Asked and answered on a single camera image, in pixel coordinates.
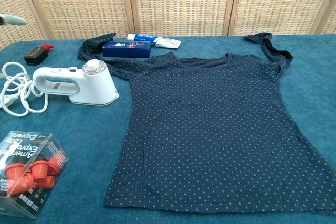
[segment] woven screen panel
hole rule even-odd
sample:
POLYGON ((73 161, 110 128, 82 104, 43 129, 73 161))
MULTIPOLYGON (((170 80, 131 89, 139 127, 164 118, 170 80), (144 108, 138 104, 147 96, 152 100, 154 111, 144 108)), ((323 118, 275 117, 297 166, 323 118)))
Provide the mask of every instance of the woven screen panel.
POLYGON ((307 34, 323 1, 239 0, 233 34, 307 34))
POLYGON ((331 14, 325 29, 323 30, 324 34, 336 34, 336 8, 331 14))
POLYGON ((0 49, 21 40, 42 39, 26 0, 1 0, 0 12, 13 14, 27 20, 25 26, 0 26, 0 49))
POLYGON ((136 0, 136 6, 140 32, 144 34, 222 34, 226 0, 136 0))
POLYGON ((123 0, 38 0, 56 39, 128 33, 123 0))

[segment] white power cord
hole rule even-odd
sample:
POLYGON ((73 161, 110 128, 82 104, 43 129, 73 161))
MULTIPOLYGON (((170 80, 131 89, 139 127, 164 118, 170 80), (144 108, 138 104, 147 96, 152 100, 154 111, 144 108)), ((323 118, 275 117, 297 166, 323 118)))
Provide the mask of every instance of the white power cord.
POLYGON ((2 67, 2 74, 0 73, 0 79, 5 78, 7 81, 4 84, 4 87, 0 94, 0 108, 3 108, 4 111, 13 115, 13 116, 25 116, 29 112, 32 113, 42 113, 48 107, 48 94, 45 94, 44 97, 44 107, 41 110, 33 110, 29 107, 27 102, 27 98, 30 96, 30 93, 33 93, 36 97, 41 97, 44 93, 36 93, 33 81, 31 81, 29 75, 27 74, 26 69, 20 63, 17 62, 8 62, 3 65, 2 67), (17 65, 19 66, 23 72, 18 73, 15 76, 8 76, 6 73, 6 68, 10 65, 17 65), (15 88, 8 88, 11 84, 16 85, 15 88), (15 92, 14 94, 5 95, 6 92, 15 92), (13 104, 18 98, 21 99, 21 103, 23 107, 26 109, 24 113, 14 113, 8 107, 13 104))

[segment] plastic box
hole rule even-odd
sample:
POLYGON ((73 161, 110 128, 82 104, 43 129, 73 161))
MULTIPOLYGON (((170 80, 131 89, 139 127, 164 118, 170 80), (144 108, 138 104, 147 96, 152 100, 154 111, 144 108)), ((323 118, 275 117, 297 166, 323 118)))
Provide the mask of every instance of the plastic box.
POLYGON ((36 219, 68 161, 52 134, 11 131, 0 143, 0 214, 36 219))

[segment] red plastic part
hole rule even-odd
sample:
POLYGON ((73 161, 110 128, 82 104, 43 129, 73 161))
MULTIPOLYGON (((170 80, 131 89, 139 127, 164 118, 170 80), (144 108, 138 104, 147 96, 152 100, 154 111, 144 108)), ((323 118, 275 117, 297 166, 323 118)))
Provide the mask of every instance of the red plastic part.
POLYGON ((34 181, 43 182, 43 180, 47 179, 49 165, 45 160, 35 161, 31 164, 30 170, 32 171, 32 175, 34 181))
POLYGON ((8 180, 17 180, 21 178, 25 170, 26 165, 22 163, 14 163, 7 165, 5 168, 5 173, 8 180))
POLYGON ((38 181, 37 182, 37 188, 52 188, 55 184, 55 178, 53 176, 47 176, 47 179, 45 181, 38 181))
POLYGON ((19 181, 13 181, 7 190, 7 195, 25 193, 34 187, 34 179, 31 173, 26 173, 19 181))
POLYGON ((52 44, 42 44, 41 47, 44 47, 47 50, 47 52, 49 52, 49 50, 54 46, 52 44))
POLYGON ((56 154, 48 161, 48 165, 49 165, 48 174, 49 175, 57 175, 61 171, 61 168, 58 165, 57 159, 61 161, 62 155, 56 154))

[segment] wicker room divider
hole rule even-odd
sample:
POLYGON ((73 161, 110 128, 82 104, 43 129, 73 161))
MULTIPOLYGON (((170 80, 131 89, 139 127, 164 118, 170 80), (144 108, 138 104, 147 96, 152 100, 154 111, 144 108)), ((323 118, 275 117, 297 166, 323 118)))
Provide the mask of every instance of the wicker room divider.
POLYGON ((161 36, 336 32, 336 0, 4 0, 0 12, 27 26, 1 27, 0 48, 18 40, 90 38, 115 31, 161 36))
POLYGON ((0 49, 18 40, 45 38, 31 0, 1 0, 0 13, 27 19, 26 26, 0 26, 0 49))
POLYGON ((231 11, 227 0, 132 0, 132 4, 135 30, 161 36, 220 36, 231 11))
POLYGON ((324 0, 234 0, 229 35, 308 34, 324 0))
POLYGON ((130 0, 33 0, 54 39, 91 38, 134 30, 130 0))

